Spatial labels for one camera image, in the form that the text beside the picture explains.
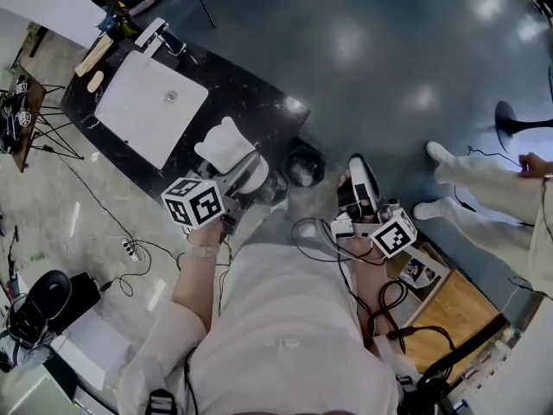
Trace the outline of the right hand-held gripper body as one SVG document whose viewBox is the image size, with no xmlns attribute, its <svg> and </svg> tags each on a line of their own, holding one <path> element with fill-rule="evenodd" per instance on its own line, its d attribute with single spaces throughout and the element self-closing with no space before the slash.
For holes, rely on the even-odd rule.
<svg viewBox="0 0 553 415">
<path fill-rule="evenodd" d="M 417 230 L 411 219 L 395 198 L 378 202 L 376 222 L 365 222 L 363 205 L 345 207 L 331 223 L 333 240 L 358 237 L 369 240 L 387 258 L 411 246 L 417 237 Z"/>
</svg>

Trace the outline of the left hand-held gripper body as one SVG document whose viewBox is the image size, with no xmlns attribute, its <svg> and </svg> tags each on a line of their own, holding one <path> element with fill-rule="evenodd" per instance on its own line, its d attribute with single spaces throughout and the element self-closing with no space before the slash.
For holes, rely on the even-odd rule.
<svg viewBox="0 0 553 415">
<path fill-rule="evenodd" d="M 258 152 L 251 152 L 225 174 L 210 179 L 177 179 L 161 194 L 172 221 L 191 231 L 220 218 L 224 232 L 233 234 L 245 212 L 239 190 L 251 179 L 260 160 Z"/>
</svg>

